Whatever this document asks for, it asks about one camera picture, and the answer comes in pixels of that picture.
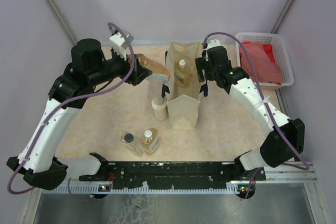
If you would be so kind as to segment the pink cap orange bottle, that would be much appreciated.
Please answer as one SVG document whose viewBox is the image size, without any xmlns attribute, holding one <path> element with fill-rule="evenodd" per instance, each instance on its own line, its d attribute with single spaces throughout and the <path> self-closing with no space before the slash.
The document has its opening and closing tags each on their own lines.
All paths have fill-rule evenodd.
<svg viewBox="0 0 336 224">
<path fill-rule="evenodd" d="M 134 66 L 134 70 L 137 69 L 137 67 L 139 67 L 141 65 L 139 65 L 137 63 L 137 60 L 135 59 L 135 66 Z M 147 69 L 150 69 L 152 71 L 152 74 L 154 73 L 159 73 L 159 74 L 165 74 L 166 76 L 168 76 L 168 78 L 170 79 L 170 71 L 168 70 L 167 67 L 165 67 L 164 65 L 144 56 L 144 65 L 141 67 L 145 67 Z"/>
</svg>

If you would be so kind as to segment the beige canvas bag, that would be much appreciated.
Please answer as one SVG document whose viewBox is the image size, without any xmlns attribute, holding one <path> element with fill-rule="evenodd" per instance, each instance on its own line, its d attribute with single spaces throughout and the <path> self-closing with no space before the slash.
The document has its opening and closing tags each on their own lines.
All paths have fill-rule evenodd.
<svg viewBox="0 0 336 224">
<path fill-rule="evenodd" d="M 199 82 L 195 59 L 202 56 L 201 42 L 183 44 L 171 42 L 165 56 L 165 66 L 170 71 L 170 80 L 163 85 L 162 95 L 167 100 L 167 111 L 170 124 L 176 130 L 192 130 L 198 119 L 198 108 L 203 96 L 201 88 L 205 82 Z M 190 73 L 189 85 L 184 88 L 177 84 L 175 74 L 180 60 L 186 61 L 186 68 Z"/>
</svg>

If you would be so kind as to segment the clear jar teal lid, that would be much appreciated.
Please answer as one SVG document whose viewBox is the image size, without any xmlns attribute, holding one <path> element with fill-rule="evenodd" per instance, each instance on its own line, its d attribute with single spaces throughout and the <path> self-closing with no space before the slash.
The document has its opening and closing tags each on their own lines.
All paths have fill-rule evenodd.
<svg viewBox="0 0 336 224">
<path fill-rule="evenodd" d="M 154 73 L 146 77 L 146 80 L 151 83 L 165 84 L 168 82 L 169 78 L 165 74 Z"/>
</svg>

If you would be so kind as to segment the yellow liquid bottle white cap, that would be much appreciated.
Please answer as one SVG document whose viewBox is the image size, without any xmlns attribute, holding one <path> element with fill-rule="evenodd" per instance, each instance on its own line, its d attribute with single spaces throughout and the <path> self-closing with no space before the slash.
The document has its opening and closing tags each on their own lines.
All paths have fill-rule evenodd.
<svg viewBox="0 0 336 224">
<path fill-rule="evenodd" d="M 190 86 L 191 71 L 184 59 L 175 64 L 174 80 L 175 84 L 181 88 L 187 89 Z"/>
</svg>

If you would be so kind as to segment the cream cylindrical bottle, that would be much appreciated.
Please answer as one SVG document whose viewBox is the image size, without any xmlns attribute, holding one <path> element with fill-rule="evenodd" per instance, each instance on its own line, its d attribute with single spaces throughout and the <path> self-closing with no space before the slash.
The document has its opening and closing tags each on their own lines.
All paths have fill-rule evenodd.
<svg viewBox="0 0 336 224">
<path fill-rule="evenodd" d="M 164 121 L 167 119 L 168 111 L 165 98 L 155 97 L 153 98 L 151 105 L 156 120 Z"/>
</svg>

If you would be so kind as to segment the amber bottle white cap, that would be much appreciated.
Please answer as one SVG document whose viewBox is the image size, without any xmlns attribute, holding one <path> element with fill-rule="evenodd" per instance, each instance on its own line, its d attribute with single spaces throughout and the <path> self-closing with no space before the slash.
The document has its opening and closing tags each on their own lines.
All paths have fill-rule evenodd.
<svg viewBox="0 0 336 224">
<path fill-rule="evenodd" d="M 147 155 L 153 154 L 157 150 L 159 143 L 159 133 L 156 128 L 152 127 L 145 130 L 141 139 L 141 146 Z"/>
</svg>

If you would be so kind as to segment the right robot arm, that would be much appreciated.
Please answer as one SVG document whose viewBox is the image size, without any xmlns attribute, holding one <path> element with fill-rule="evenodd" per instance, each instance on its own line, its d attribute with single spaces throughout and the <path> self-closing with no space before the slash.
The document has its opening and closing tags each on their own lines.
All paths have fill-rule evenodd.
<svg viewBox="0 0 336 224">
<path fill-rule="evenodd" d="M 195 59 L 199 81 L 214 81 L 239 101 L 256 120 L 266 139 L 261 147 L 245 152 L 235 159 L 235 175 L 248 179 L 256 168 L 276 168 L 288 160 L 302 159 L 305 125 L 279 111 L 253 83 L 241 67 L 232 67 L 224 46 L 207 45 L 200 58 Z"/>
</svg>

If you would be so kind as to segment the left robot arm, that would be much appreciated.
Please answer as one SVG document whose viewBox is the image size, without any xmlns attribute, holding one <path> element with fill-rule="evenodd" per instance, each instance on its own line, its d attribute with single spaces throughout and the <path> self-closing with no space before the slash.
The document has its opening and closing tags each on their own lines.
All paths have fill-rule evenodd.
<svg viewBox="0 0 336 224">
<path fill-rule="evenodd" d="M 72 47 L 71 62 L 52 85 L 34 135 L 19 156 L 7 161 L 7 166 L 15 175 L 21 174 L 30 189 L 53 190 L 70 179 L 91 182 L 108 177 L 109 162 L 97 153 L 60 159 L 55 152 L 88 98 L 108 93 L 96 92 L 96 86 L 116 78 L 121 80 L 116 87 L 123 83 L 136 86 L 153 73 L 149 68 L 151 60 L 143 54 L 127 54 L 127 46 L 126 42 L 112 46 L 110 59 L 105 58 L 96 39 L 82 39 Z"/>
</svg>

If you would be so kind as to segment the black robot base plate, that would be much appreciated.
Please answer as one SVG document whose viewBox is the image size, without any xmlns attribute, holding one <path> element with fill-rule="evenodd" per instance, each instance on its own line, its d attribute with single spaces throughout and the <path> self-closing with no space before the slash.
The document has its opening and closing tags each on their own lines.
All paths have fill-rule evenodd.
<svg viewBox="0 0 336 224">
<path fill-rule="evenodd" d="M 226 162 L 107 162 L 95 175 L 82 175 L 81 182 L 107 181 L 112 189 L 140 189 L 145 185 L 154 192 L 226 189 L 234 181 L 266 180 L 264 169 L 244 171 L 235 163 Z"/>
</svg>

